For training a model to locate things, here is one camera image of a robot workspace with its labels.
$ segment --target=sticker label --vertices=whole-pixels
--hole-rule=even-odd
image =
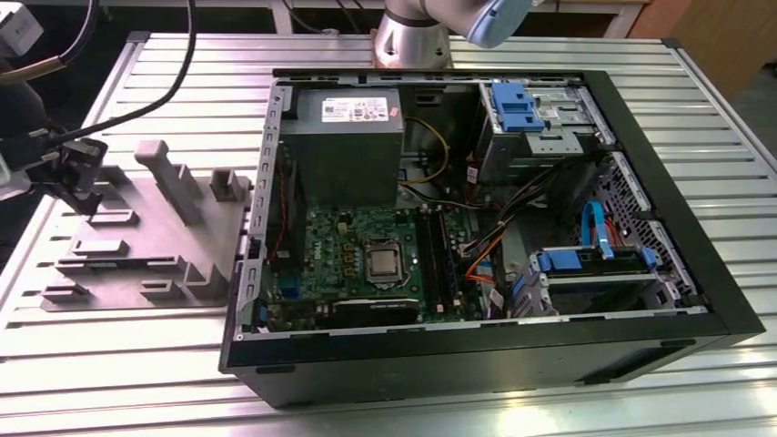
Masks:
[[[488,298],[491,299],[492,302],[495,302],[495,305],[497,305],[497,308],[501,310],[501,307],[505,305],[505,298],[501,297],[501,294],[499,294],[497,289],[491,289]]]
[[[467,181],[471,184],[477,184],[477,168],[467,167]]]
[[[385,97],[328,98],[321,102],[320,121],[324,123],[389,121],[389,101]]]
[[[559,111],[555,109],[541,109],[539,111],[539,116],[543,118],[559,118]]]

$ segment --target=metal table surface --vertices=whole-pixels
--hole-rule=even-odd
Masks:
[[[184,56],[179,35],[127,44],[88,122],[151,102]],[[224,309],[47,313],[36,292],[79,218],[44,200],[0,277],[0,433],[172,435],[774,435],[777,180],[762,145],[682,51],[658,41],[453,39],[456,67],[607,70],[768,332],[625,384],[273,411],[216,370]],[[172,103],[104,133],[108,164],[141,171],[163,137],[197,172],[253,177],[273,66],[369,66],[363,36],[201,36]]]

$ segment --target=open computer tower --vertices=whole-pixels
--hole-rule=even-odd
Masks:
[[[607,73],[276,77],[220,362],[271,405],[627,381],[764,331]]]

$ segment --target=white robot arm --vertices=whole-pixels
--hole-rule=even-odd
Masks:
[[[375,58],[388,68],[445,68],[448,29],[492,48],[511,37],[543,0],[387,0]]]

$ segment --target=blue plastic latch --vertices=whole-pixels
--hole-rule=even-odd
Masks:
[[[551,262],[553,268],[557,270],[580,270],[583,265],[580,264],[579,253],[575,250],[553,250],[547,252],[551,256]]]
[[[540,271],[551,270],[551,258],[548,257],[548,254],[545,252],[540,252],[537,254],[537,263]]]
[[[648,270],[653,271],[656,266],[658,266],[658,259],[656,258],[656,250],[652,248],[643,248],[643,258],[645,259],[645,265]]]
[[[513,300],[515,300],[515,297],[521,292],[521,289],[524,288],[524,285],[525,285],[525,277],[521,277],[519,279],[519,281],[515,283],[515,286],[512,286],[512,299]]]
[[[525,92],[523,84],[493,84],[491,86],[495,107],[505,132],[541,132],[545,122],[535,114],[535,98]]]

